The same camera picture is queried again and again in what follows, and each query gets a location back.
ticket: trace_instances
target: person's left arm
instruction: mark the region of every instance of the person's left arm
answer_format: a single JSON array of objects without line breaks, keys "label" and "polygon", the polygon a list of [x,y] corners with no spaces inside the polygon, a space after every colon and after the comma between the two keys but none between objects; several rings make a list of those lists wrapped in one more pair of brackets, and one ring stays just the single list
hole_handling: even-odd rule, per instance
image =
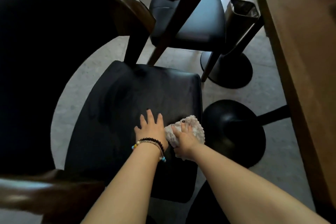
[{"label": "person's left arm", "polygon": [[[154,138],[159,140],[166,150],[168,142],[165,138],[162,115],[158,115],[155,124],[152,112],[147,110],[147,118],[148,124],[141,115],[141,129],[134,128],[136,141]],[[139,144],[90,209],[82,224],[144,224],[160,154],[159,148],[154,144]]]}]

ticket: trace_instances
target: forearm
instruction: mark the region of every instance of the forearm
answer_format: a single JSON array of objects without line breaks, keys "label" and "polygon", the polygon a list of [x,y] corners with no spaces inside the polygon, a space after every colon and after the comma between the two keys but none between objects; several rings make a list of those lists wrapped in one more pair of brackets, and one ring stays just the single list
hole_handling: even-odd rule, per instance
[{"label": "forearm", "polygon": [[82,224],[144,224],[159,156],[157,146],[138,145]]},{"label": "forearm", "polygon": [[231,224],[328,223],[274,184],[205,145],[192,150]]}]

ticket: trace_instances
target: person's right arm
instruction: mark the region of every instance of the person's right arm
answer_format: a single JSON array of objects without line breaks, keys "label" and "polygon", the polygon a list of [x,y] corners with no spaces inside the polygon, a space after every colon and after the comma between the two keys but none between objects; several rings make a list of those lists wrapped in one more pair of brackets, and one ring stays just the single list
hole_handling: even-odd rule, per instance
[{"label": "person's right arm", "polygon": [[279,187],[225,156],[202,145],[191,127],[174,127],[178,155],[193,159],[231,224],[326,224],[329,223]]}]

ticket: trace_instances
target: hand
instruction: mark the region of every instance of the hand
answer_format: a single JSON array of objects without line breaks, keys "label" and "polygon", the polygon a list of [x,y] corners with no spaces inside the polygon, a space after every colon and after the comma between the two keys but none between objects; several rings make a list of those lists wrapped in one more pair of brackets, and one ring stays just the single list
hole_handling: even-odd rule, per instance
[{"label": "hand", "polygon": [[175,153],[180,157],[193,159],[192,149],[201,144],[194,136],[193,128],[190,125],[186,127],[185,123],[181,123],[182,132],[179,132],[174,126],[171,128],[180,142],[180,146],[174,149]]},{"label": "hand", "polygon": [[168,142],[166,140],[165,128],[163,127],[162,114],[159,113],[155,124],[152,111],[148,109],[147,120],[148,124],[145,120],[145,117],[143,115],[140,115],[141,129],[138,128],[138,126],[134,128],[136,141],[148,137],[154,138],[156,140],[159,140],[162,143],[163,149],[166,150],[168,148]]}]

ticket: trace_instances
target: white cleaning cloth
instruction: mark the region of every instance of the white cleaning cloth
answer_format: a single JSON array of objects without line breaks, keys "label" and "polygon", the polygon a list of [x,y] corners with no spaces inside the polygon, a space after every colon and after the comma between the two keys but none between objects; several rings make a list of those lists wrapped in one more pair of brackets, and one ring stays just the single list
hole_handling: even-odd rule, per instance
[{"label": "white cleaning cloth", "polygon": [[175,124],[170,124],[169,126],[165,127],[166,132],[166,140],[171,144],[171,146],[178,147],[180,145],[179,140],[176,138],[176,136],[173,133],[173,130],[171,126],[176,127],[177,130],[181,131],[181,122],[184,121],[185,125],[191,125],[192,131],[194,133],[194,136],[197,138],[197,140],[201,143],[205,143],[205,137],[204,137],[204,129],[200,125],[199,121],[194,115],[188,116],[187,118],[184,118]]}]

